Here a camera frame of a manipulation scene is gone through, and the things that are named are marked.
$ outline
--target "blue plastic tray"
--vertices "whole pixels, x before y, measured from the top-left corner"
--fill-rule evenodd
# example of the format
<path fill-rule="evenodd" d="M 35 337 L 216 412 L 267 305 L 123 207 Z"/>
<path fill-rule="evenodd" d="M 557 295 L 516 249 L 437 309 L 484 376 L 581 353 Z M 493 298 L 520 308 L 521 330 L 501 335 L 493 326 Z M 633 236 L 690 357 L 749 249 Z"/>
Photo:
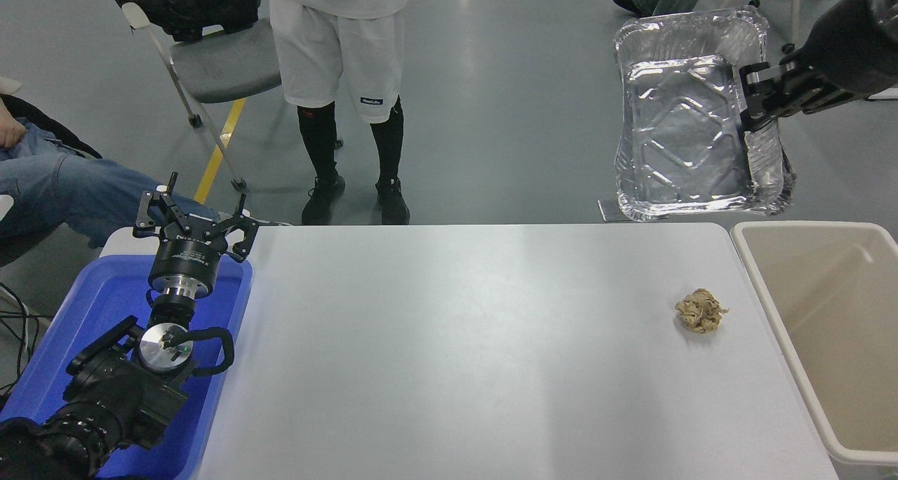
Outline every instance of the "blue plastic tray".
<path fill-rule="evenodd" d="M 20 416 L 45 422 L 65 404 L 62 393 L 72 379 L 65 374 L 65 367 L 81 349 L 129 314 L 138 318 L 139 326 L 147 325 L 150 307 L 145 295 L 153 259 L 150 255 L 111 255 L 100 257 L 81 270 L 22 380 L 0 413 L 0 420 Z M 222 258 L 213 292 L 196 301 L 190 328 L 227 327 L 236 340 L 250 297 L 251 279 L 253 269 L 249 262 L 238 265 L 227 257 Z M 221 362 L 220 352 L 218 340 L 199 342 L 194 349 L 200 366 Z M 206 445 L 226 374 L 225 371 L 214 377 L 190 378 L 182 387 L 189 399 L 171 422 L 163 441 L 150 451 L 134 445 L 113 452 L 98 476 L 189 478 Z"/>

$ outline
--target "gray chair seat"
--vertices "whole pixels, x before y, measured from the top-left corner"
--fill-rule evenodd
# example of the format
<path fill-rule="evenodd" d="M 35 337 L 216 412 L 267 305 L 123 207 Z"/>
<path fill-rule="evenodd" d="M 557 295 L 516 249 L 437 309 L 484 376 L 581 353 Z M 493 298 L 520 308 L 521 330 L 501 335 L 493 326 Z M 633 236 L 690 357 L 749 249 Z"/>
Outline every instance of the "gray chair seat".
<path fill-rule="evenodd" d="M 216 32 L 170 49 L 177 79 L 201 103 L 230 102 L 280 86 L 272 23 L 259 19 L 234 34 Z"/>

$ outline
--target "hand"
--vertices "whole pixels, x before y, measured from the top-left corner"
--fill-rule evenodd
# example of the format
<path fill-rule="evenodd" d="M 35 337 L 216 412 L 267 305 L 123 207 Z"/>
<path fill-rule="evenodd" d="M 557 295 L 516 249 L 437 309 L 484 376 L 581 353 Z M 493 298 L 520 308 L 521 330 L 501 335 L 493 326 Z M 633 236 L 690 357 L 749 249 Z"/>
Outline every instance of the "hand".
<path fill-rule="evenodd" d="M 0 104 L 0 148 L 12 148 L 25 136 L 25 126 L 13 119 L 6 107 Z"/>

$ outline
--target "gray floor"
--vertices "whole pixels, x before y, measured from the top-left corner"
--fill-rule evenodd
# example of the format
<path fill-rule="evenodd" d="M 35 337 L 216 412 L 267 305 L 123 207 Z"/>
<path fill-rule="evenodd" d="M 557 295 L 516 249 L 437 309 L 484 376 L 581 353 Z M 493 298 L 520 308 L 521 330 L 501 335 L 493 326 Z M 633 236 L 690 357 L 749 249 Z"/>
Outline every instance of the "gray floor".
<path fill-rule="evenodd" d="M 697 10 L 721 1 L 702 0 Z M 799 44 L 834 1 L 804 1 Z M 150 39 L 132 34 L 114 1 L 0 0 L 0 8 L 0 74 L 25 83 L 20 96 L 105 157 L 158 180 L 177 171 L 177 189 L 193 193 L 211 140 L 189 127 Z M 760 11 L 777 60 L 789 0 L 761 0 Z M 622 127 L 612 36 L 628 16 L 610 0 L 411 0 L 407 19 L 401 178 L 413 224 L 602 222 L 596 201 L 615 195 Z M 247 100 L 231 149 L 250 183 L 247 208 L 298 223 L 314 172 L 281 96 L 276 89 Z M 347 191 L 334 223 L 372 224 L 376 151 L 340 96 L 346 147 L 337 160 Z M 219 124 L 228 109 L 211 107 Z M 780 121 L 798 186 L 794 206 L 776 219 L 873 222 L 898 234 L 896 110 L 898 102 L 856 102 Z M 234 207 L 228 179 L 222 168 L 209 205 Z M 667 221 L 745 220 L 764 218 Z M 96 254 L 61 229 L 0 269 L 0 281 L 52 313 Z"/>

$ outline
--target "shoe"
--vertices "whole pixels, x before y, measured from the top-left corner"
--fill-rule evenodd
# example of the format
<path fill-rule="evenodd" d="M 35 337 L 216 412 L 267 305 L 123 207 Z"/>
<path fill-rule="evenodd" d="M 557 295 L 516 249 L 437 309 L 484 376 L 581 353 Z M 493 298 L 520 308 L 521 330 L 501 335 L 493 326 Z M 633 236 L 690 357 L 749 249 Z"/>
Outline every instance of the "shoe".
<path fill-rule="evenodd" d="M 620 8 L 623 8 L 624 10 L 634 14 L 637 17 L 642 18 L 642 17 L 651 16 L 651 13 L 645 13 L 642 10 L 639 10 L 639 7 L 636 6 L 636 3 L 634 3 L 633 0 L 612 0 L 612 1 L 614 1 L 615 4 L 617 4 L 617 6 L 619 6 Z"/>
<path fill-rule="evenodd" d="M 381 224 L 408 225 L 411 218 L 405 199 L 402 199 L 402 183 L 398 178 L 378 182 L 377 204 L 381 206 Z"/>
<path fill-rule="evenodd" d="M 333 183 L 321 182 L 321 179 L 315 177 L 315 187 L 309 190 L 309 202 L 302 209 L 303 225 L 327 225 L 330 223 L 330 207 L 334 201 L 337 201 L 343 195 L 343 189 L 346 189 L 346 180 L 337 175 L 337 179 Z"/>

